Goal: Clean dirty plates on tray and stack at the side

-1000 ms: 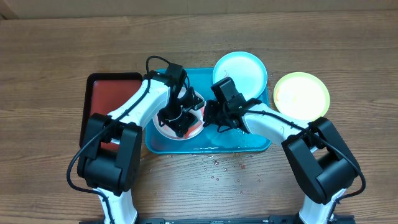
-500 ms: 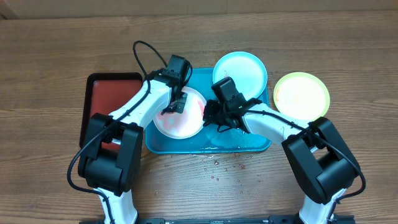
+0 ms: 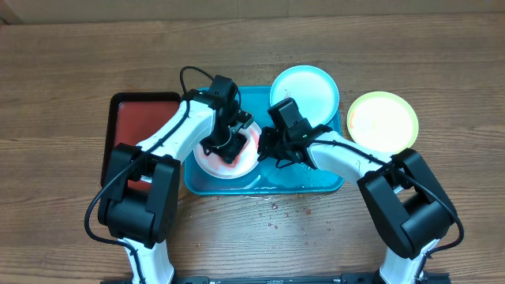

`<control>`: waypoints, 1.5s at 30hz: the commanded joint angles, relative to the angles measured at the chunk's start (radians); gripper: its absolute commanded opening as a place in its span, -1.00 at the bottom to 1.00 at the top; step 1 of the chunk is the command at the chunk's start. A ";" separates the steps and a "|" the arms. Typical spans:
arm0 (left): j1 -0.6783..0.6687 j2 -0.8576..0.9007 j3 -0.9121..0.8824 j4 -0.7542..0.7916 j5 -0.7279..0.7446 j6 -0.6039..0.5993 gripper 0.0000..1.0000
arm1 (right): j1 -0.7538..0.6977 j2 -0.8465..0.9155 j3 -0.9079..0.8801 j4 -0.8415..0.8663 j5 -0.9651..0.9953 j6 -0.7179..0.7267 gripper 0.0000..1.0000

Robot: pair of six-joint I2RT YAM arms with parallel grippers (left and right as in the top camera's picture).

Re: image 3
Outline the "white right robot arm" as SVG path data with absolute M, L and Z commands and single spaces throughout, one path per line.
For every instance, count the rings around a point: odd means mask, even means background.
M 445 274 L 424 270 L 427 259 L 442 251 L 439 241 L 461 220 L 448 195 L 422 156 L 407 148 L 396 155 L 379 153 L 343 138 L 326 125 L 297 130 L 265 127 L 261 159 L 290 166 L 304 163 L 356 185 L 386 257 L 370 283 L 449 283 Z

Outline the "light blue plate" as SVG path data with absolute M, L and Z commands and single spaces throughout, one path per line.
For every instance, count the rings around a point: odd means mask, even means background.
M 312 127 L 328 124 L 339 108 L 339 89 L 333 78 L 315 66 L 296 65 L 281 72 L 270 90 L 270 105 L 293 98 Z

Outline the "white plate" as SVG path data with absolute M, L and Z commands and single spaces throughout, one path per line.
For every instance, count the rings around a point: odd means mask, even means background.
M 246 143 L 239 155 L 231 163 L 225 163 L 217 154 L 205 155 L 200 144 L 194 148 L 194 157 L 198 165 L 215 178 L 234 179 L 240 178 L 251 172 L 258 164 L 258 143 L 261 134 L 258 124 L 253 122 L 247 129 L 238 131 L 246 138 Z

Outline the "yellow plate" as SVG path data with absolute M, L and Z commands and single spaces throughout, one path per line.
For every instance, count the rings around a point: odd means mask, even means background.
M 390 92 L 369 92 L 348 110 L 346 125 L 353 141 L 366 148 L 399 153 L 415 143 L 419 121 L 402 97 Z

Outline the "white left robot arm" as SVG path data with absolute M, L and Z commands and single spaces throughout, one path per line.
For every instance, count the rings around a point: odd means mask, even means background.
M 110 231 L 107 243 L 127 252 L 131 283 L 176 281 L 166 236 L 177 214 L 181 164 L 197 145 L 233 163 L 248 145 L 242 131 L 252 123 L 235 99 L 186 99 L 152 136 L 113 148 L 103 187 L 88 208 Z

